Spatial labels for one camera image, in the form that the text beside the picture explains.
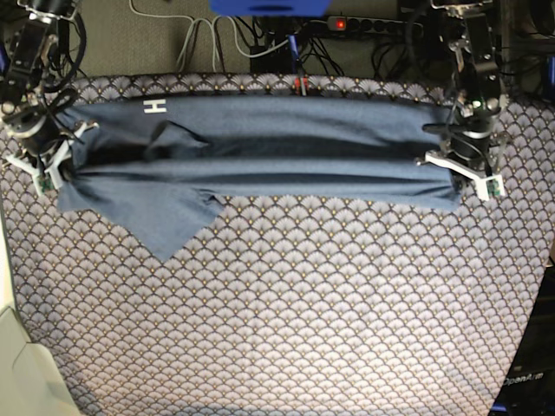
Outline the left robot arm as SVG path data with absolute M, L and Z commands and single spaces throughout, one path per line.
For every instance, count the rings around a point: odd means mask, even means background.
M 422 127 L 447 143 L 441 155 L 485 176 L 493 174 L 491 137 L 507 104 L 493 29 L 491 1 L 426 1 L 439 15 L 440 39 L 454 56 L 454 102 L 446 121 Z

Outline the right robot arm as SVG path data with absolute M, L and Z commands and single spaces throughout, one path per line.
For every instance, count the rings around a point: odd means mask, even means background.
M 3 53 L 1 125 L 30 157 L 40 159 L 74 135 L 57 115 L 78 98 L 70 82 L 84 57 L 86 30 L 79 1 L 19 1 L 17 5 L 28 15 L 9 51 Z M 73 23 L 80 41 L 69 72 L 56 77 L 51 58 L 58 48 L 60 23 Z

